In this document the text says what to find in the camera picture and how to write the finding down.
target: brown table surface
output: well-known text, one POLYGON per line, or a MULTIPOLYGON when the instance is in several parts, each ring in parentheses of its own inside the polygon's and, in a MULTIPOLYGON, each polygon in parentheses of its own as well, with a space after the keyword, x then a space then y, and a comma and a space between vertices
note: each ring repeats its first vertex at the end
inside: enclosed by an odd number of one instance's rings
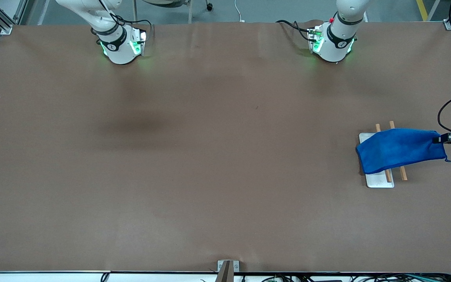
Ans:
POLYGON ((355 152, 375 123, 444 132, 441 23, 364 23, 339 64, 197 23, 119 66, 89 29, 0 39, 0 270, 451 272, 451 163, 369 189, 355 152))

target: black strap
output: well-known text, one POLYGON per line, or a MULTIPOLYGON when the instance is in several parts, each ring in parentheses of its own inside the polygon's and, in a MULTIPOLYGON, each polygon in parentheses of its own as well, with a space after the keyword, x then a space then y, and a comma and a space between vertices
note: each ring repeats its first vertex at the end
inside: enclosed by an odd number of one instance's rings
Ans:
POLYGON ((114 25, 114 27, 109 29, 108 31, 97 31, 93 28, 92 28, 92 30, 95 31, 95 34, 97 34, 97 35, 109 35, 109 34, 113 34, 118 29, 118 26, 119 26, 118 23, 116 23, 114 25))
POLYGON ((339 13, 337 13, 337 18, 338 18, 339 21, 340 21, 341 23, 343 23, 344 25, 357 25, 358 23, 361 23, 361 21, 363 21, 363 18, 361 18, 361 20, 359 20, 359 21, 348 22, 348 21, 344 20, 343 18, 341 18, 339 13))
POLYGON ((338 49, 346 48, 346 46, 352 42, 352 40, 354 39, 354 36, 356 35, 356 34, 354 34, 353 36, 351 36, 348 39, 343 39, 343 38, 335 36, 335 34, 333 34, 333 32, 332 32, 331 27, 332 26, 329 25, 328 29, 327 29, 328 39, 330 39, 330 41, 332 41, 335 44, 335 48, 338 48, 338 49))
POLYGON ((103 40, 101 40, 100 42, 102 42, 102 45, 105 48, 109 49, 110 51, 117 51, 119 50, 119 47, 125 42, 125 40, 126 40, 126 30, 123 28, 123 33, 118 39, 112 42, 107 42, 103 40))

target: wooden stick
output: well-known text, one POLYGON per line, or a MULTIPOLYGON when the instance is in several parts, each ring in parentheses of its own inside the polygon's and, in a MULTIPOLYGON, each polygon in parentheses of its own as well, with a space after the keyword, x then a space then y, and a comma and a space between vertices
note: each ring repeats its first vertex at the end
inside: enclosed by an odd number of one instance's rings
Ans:
MULTIPOLYGON (((396 127, 394 126, 394 121, 392 121, 392 120, 389 122, 389 126, 391 127, 391 129, 392 129, 392 128, 396 128, 396 127)), ((399 167, 399 172, 401 172, 401 180, 407 181, 408 178, 406 177, 405 166, 400 166, 400 167, 399 167)))
MULTIPOLYGON (((381 132, 381 125, 379 123, 377 123, 375 125, 375 129, 377 130, 377 132, 381 132)), ((385 170, 385 178, 387 179, 387 182, 392 182, 390 170, 385 170)))

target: gray floor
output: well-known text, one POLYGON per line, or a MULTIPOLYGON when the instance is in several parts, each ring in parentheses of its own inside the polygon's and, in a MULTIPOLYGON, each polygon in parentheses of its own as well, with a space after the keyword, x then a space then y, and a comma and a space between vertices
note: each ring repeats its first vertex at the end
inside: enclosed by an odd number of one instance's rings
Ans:
MULTIPOLYGON (((213 11, 207 11, 204 0, 194 0, 193 22, 235 22, 239 20, 234 0, 211 0, 213 11)), ((275 22, 280 19, 305 22, 315 18, 326 20, 336 11, 335 0, 236 0, 243 20, 275 22)), ((188 7, 164 8, 137 0, 138 18, 156 25, 186 24, 188 7)), ((124 0, 115 13, 133 19, 132 0, 124 0)), ((367 11, 371 22, 421 21, 415 0, 377 0, 367 11)), ((84 25, 85 21, 55 0, 35 0, 29 7, 28 25, 84 25)))

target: green led light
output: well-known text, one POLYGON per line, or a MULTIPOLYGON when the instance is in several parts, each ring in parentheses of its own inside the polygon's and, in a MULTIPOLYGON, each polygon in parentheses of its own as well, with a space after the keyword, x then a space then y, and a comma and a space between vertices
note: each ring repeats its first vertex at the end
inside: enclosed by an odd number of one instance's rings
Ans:
POLYGON ((139 55, 141 53, 139 43, 130 41, 133 53, 139 55))
POLYGON ((354 43, 354 39, 351 41, 351 43, 349 44, 349 48, 347 49, 347 53, 351 52, 351 47, 352 44, 354 43))
POLYGON ((318 41, 314 43, 313 51, 319 52, 321 50, 321 45, 323 45, 323 36, 321 36, 318 41))
POLYGON ((105 51, 105 47, 104 47, 104 44, 102 44, 102 42, 100 42, 100 46, 102 46, 102 50, 104 50, 104 55, 107 56, 107 51, 105 51))

